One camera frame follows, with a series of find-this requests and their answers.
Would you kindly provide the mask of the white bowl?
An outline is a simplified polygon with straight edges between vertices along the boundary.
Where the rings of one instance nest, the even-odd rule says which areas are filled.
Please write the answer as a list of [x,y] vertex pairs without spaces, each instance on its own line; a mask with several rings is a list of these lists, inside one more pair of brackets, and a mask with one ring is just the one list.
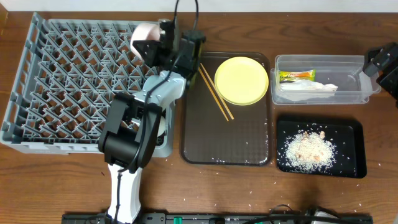
[[159,34],[159,28],[160,25],[158,24],[150,24],[150,23],[141,23],[139,24],[133,31],[131,40],[130,40],[130,50],[131,52],[139,57],[139,53],[134,49],[132,46],[132,42],[135,40],[159,40],[160,34]]

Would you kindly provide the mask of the wooden chopstick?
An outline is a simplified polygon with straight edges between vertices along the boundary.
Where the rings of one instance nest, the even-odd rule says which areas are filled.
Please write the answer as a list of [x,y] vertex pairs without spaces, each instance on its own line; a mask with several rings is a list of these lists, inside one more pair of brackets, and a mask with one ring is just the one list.
[[210,91],[210,93],[211,93],[213,99],[215,100],[216,104],[218,105],[218,108],[219,108],[220,111],[222,112],[222,114],[223,114],[223,116],[225,117],[225,119],[226,119],[227,121],[229,121],[229,119],[228,119],[228,117],[227,117],[227,115],[226,115],[224,109],[222,108],[220,102],[218,101],[218,99],[217,99],[217,97],[216,97],[216,95],[215,95],[213,89],[211,88],[210,84],[208,83],[208,80],[205,78],[205,74],[202,72],[202,70],[201,70],[200,68],[199,68],[198,71],[199,71],[199,73],[200,73],[202,79],[204,80],[206,86],[208,87],[208,89],[209,89],[209,91]]
[[206,68],[204,67],[204,65],[202,63],[200,63],[200,69],[205,74],[205,78],[208,80],[208,83],[210,84],[211,88],[213,89],[213,91],[214,91],[218,101],[220,102],[222,108],[224,109],[229,121],[234,120],[234,116],[233,116],[232,112],[228,108],[227,104],[225,103],[225,100],[223,99],[223,97],[221,96],[219,91],[216,89],[216,85],[215,85],[214,81],[211,79],[209,73],[207,72]]

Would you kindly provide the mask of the white paper cup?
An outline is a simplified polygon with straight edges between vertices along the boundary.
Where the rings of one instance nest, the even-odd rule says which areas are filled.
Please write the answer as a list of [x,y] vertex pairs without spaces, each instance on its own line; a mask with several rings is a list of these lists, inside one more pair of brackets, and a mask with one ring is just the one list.
[[163,135],[165,133],[165,130],[166,130],[165,118],[161,116],[157,136],[160,137],[161,135]]

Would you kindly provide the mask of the yellow plastic plate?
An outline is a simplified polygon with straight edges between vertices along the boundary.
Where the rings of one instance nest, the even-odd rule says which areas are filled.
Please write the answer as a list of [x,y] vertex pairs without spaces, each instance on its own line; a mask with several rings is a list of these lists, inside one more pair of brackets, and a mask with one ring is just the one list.
[[246,106],[257,103],[265,96],[269,77],[258,61],[249,57],[233,57],[217,68],[214,83],[224,100]]

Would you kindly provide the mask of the white napkin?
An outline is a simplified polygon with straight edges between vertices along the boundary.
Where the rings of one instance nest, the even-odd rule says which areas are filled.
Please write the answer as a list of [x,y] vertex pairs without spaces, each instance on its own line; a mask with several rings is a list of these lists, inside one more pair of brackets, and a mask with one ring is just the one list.
[[290,101],[303,101],[312,98],[329,98],[335,95],[338,87],[334,84],[322,84],[310,80],[298,80],[280,84],[276,95]]

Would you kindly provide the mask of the green yellow snack wrapper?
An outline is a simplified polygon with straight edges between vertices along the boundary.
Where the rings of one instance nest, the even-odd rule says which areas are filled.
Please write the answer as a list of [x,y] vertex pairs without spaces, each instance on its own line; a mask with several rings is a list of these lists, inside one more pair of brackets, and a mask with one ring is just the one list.
[[279,71],[280,82],[296,82],[299,80],[315,80],[316,70],[308,70],[304,72],[286,72]]

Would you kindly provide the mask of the rice and food scraps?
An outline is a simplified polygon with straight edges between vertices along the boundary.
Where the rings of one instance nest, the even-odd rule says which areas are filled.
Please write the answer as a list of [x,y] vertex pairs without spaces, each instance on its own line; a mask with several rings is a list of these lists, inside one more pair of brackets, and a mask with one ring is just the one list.
[[336,163],[336,145],[326,139],[324,131],[301,132],[284,143],[284,165],[294,172],[326,172]]

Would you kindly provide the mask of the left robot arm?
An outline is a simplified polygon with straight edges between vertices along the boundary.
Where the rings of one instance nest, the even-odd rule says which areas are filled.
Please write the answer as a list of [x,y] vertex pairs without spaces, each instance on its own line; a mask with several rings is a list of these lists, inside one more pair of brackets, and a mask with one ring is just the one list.
[[190,30],[175,41],[177,23],[141,23],[133,31],[131,51],[146,65],[159,67],[142,90],[114,96],[98,142],[111,174],[111,205],[105,223],[134,223],[141,211],[142,171],[157,145],[162,113],[181,98],[198,69],[204,36]]

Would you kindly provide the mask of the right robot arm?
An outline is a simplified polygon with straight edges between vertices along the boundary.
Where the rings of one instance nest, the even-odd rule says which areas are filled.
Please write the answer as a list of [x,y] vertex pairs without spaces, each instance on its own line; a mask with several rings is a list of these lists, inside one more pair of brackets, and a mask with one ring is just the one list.
[[397,100],[397,43],[369,49],[364,55],[363,72],[379,75],[376,83]]

